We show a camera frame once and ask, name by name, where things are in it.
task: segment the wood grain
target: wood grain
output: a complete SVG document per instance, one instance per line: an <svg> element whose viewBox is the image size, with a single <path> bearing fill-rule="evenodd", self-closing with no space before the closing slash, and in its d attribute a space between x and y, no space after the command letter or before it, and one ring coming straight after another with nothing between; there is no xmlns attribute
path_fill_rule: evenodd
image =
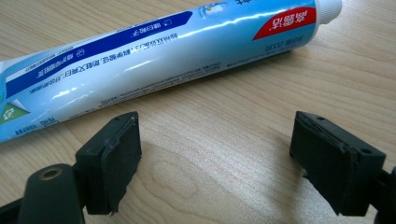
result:
<svg viewBox="0 0 396 224"><path fill-rule="evenodd" d="M0 61L210 0L0 0ZM396 166L393 0L344 1L308 45L0 144L0 205L113 117L138 111L143 158L114 217L87 223L373 223L338 217L289 156L296 110L319 114Z"/></svg>

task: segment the blue stripe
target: blue stripe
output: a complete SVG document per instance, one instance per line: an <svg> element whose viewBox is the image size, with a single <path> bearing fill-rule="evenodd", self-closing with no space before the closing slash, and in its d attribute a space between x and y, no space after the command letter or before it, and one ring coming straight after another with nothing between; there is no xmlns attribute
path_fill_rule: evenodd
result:
<svg viewBox="0 0 396 224"><path fill-rule="evenodd" d="M9 68L7 68L3 73L0 74L0 77L9 77L10 75L20 71L21 69L36 63L40 59L45 58L46 56L51 55L52 53L55 53L57 50L56 49L48 49L42 52L38 52L34 56L31 56L29 58L26 58L18 63L12 64Z"/></svg>
<svg viewBox="0 0 396 224"><path fill-rule="evenodd" d="M81 60L90 58L94 55L104 53L109 50L116 49L116 48L122 47L124 45L130 44L136 40L139 40L139 39L151 36L151 35L155 35L160 32L176 28L178 26L182 26L189 21L191 15L192 15L192 12L190 12L190 11L182 12L182 13L179 13L179 14L167 17L167 18L162 18L160 20L151 21L146 24L136 26L136 27L133 27L133 28L125 30L125 31L121 31L114 35L110 35L105 38L93 41L93 42L86 44L84 46L81 46L77 49L69 50L66 53L56 56L55 58L49 60L48 62L43 63L42 65L38 66L36 69L24 74L23 76L17 77L15 79L7 82L6 83L7 98L25 90L26 88L29 88L29 87L35 85L36 83L46 79L47 77L54 75L55 73L59 72L60 70L62 70L63 68L65 68L66 66L68 66L72 63L77 63ZM161 27L152 29L152 30L144 32L144 33L139 33L139 35L134 35L135 32L139 32L141 28L147 28L151 25L155 25L158 23L161 25ZM84 49L84 54L78 57L77 54L80 49ZM59 61L62 61L65 57L67 57L70 54L73 54L73 58L71 58L70 60L53 68L50 72L44 74L41 77L38 75L38 73L40 71L43 71L46 67L48 67L52 64L55 64Z"/></svg>

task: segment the black plastic part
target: black plastic part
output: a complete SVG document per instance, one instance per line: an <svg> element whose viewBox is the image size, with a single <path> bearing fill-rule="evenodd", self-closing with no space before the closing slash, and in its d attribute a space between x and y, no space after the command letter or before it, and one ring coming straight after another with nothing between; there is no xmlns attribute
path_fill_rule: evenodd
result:
<svg viewBox="0 0 396 224"><path fill-rule="evenodd" d="M141 158L137 112L111 120L76 154L77 163L44 168L28 179L24 198L0 207L0 224L81 224L117 212Z"/></svg>
<svg viewBox="0 0 396 224"><path fill-rule="evenodd" d="M80 197L89 214L118 212L141 155L136 112L111 120L76 153Z"/></svg>
<svg viewBox="0 0 396 224"><path fill-rule="evenodd" d="M391 174L383 171L373 181L370 202L378 210L375 223L396 223L396 167Z"/></svg>
<svg viewBox="0 0 396 224"><path fill-rule="evenodd" d="M70 165L52 165L29 177L18 223L84 223Z"/></svg>
<svg viewBox="0 0 396 224"><path fill-rule="evenodd" d="M0 207L0 223L1 224L16 224L18 215L21 210L22 199L18 199L12 203L8 203Z"/></svg>
<svg viewBox="0 0 396 224"><path fill-rule="evenodd" d="M384 153L325 118L299 111L290 155L337 215L366 215L371 181L382 173Z"/></svg>

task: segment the toothpaste tube cap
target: toothpaste tube cap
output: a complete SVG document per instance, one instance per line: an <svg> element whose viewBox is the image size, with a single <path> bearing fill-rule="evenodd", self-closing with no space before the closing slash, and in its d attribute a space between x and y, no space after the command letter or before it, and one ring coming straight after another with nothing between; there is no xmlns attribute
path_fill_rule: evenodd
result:
<svg viewBox="0 0 396 224"><path fill-rule="evenodd" d="M334 20L343 7L342 0L318 0L320 24L327 24Z"/></svg>

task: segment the blue toothpaste tube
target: blue toothpaste tube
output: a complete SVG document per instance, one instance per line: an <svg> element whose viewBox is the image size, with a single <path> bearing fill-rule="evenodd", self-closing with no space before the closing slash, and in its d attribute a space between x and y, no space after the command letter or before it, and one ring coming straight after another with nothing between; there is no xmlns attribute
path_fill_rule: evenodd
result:
<svg viewBox="0 0 396 224"><path fill-rule="evenodd" d="M0 142L307 44L342 0L230 0L0 62Z"/></svg>

